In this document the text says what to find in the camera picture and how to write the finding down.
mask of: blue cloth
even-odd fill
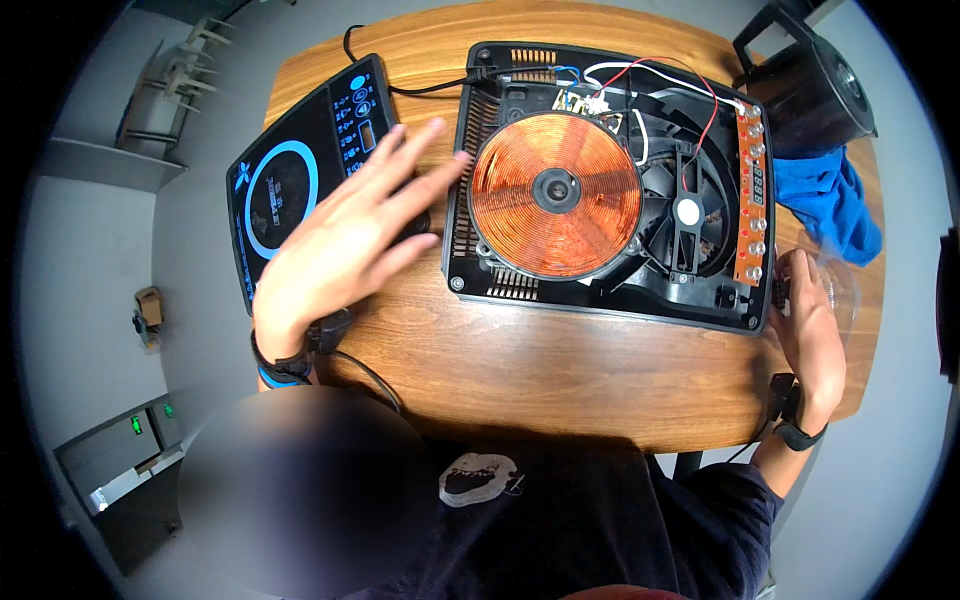
[[[833,242],[844,260],[865,267],[883,236],[863,202],[863,183],[847,148],[817,158],[774,158],[777,202],[793,211],[820,245]]]

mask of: ventilation slot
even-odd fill
[[[540,280],[528,277],[506,267],[493,268],[493,285],[487,288],[487,296],[515,300],[536,300]]]
[[[514,66],[538,66],[552,65],[557,63],[557,53],[553,50],[536,50],[534,48],[511,48],[510,59]],[[555,84],[557,82],[557,72],[544,68],[542,71],[527,71],[524,73],[514,73],[512,75],[515,82],[533,82],[536,84]]]
[[[474,88],[470,92],[470,102],[467,108],[467,126],[464,132],[464,150],[476,156],[480,146],[500,126],[500,101],[493,96]],[[450,256],[453,258],[467,258],[476,256],[477,237],[470,213],[467,209],[467,185],[472,172],[472,165],[467,168],[460,183],[457,184],[457,206],[454,214],[453,245]]]

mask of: red wire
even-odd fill
[[[710,94],[713,96],[713,114],[710,116],[709,121],[707,121],[707,126],[704,127],[704,131],[700,134],[700,139],[697,140],[697,149],[693,151],[693,156],[691,156],[691,157],[690,157],[690,160],[688,160],[688,161],[686,162],[686,165],[683,165],[683,167],[680,169],[680,179],[681,179],[681,181],[682,181],[683,184],[684,184],[684,190],[686,190],[686,173],[685,173],[686,167],[690,166],[690,163],[693,162],[693,159],[696,158],[698,154],[700,154],[700,148],[701,148],[701,146],[704,145],[704,138],[707,137],[707,131],[709,131],[710,126],[713,125],[713,119],[716,118],[716,116],[717,116],[717,110],[720,108],[720,101],[719,101],[719,99],[717,98],[717,93],[716,93],[715,91],[713,91],[713,88],[710,87],[710,84],[707,83],[707,80],[704,79],[704,76],[703,76],[703,75],[701,75],[700,73],[697,73],[694,69],[690,68],[690,65],[688,65],[688,64],[685,63],[685,62],[683,62],[683,61],[680,60],[680,59],[674,59],[673,57],[643,57],[643,58],[641,58],[641,59],[634,60],[634,61],[631,62],[629,65],[623,67],[623,69],[622,69],[619,73],[617,73],[616,75],[614,75],[613,77],[611,77],[611,79],[610,79],[608,82],[606,82],[605,84],[603,84],[603,85],[600,87],[600,89],[598,89],[597,91],[595,91],[593,94],[590,94],[589,97],[593,97],[594,94],[600,93],[601,91],[604,90],[605,87],[607,87],[608,85],[612,84],[612,83],[615,82],[616,80],[620,79],[620,76],[623,75],[624,73],[626,73],[627,71],[629,71],[635,64],[638,64],[638,63],[640,63],[640,62],[644,62],[644,61],[646,61],[646,60],[672,60],[672,61],[674,61],[674,62],[680,63],[681,65],[684,66],[685,69],[689,70],[691,73],[693,73],[694,75],[696,75],[697,77],[699,77],[699,78],[700,78],[700,81],[704,83],[704,85],[705,85],[705,86],[707,87],[707,89],[709,90]]]

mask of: wood grain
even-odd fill
[[[731,44],[670,19],[561,2],[482,3],[415,12],[354,31],[358,57],[379,54],[391,84],[421,87],[462,77],[469,47],[485,40],[577,44],[631,55],[673,56],[730,84],[740,73]],[[341,39],[284,62],[264,127],[348,66]],[[424,158],[429,169],[453,147],[460,88],[431,97],[394,96],[401,122],[440,115],[451,125]],[[850,158],[883,227],[876,157],[869,140]],[[445,199],[431,208],[444,228]],[[813,249],[789,210],[778,207],[781,252]],[[862,291],[848,343],[847,391],[834,415],[859,408],[873,365],[883,304],[885,255],[852,267]],[[654,452],[746,442],[760,421],[770,374],[788,370],[773,332],[758,338],[631,319],[461,302],[444,284],[435,249],[370,300],[341,349],[378,371],[400,393],[412,421],[446,435],[585,435],[628,440]],[[344,378],[365,380],[353,366]]]

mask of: black kettle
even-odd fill
[[[773,23],[796,40],[761,64],[747,44]],[[767,110],[776,158],[810,158],[864,135],[876,136],[874,112],[853,70],[828,41],[779,2],[756,14],[733,41],[743,75],[733,87]]]

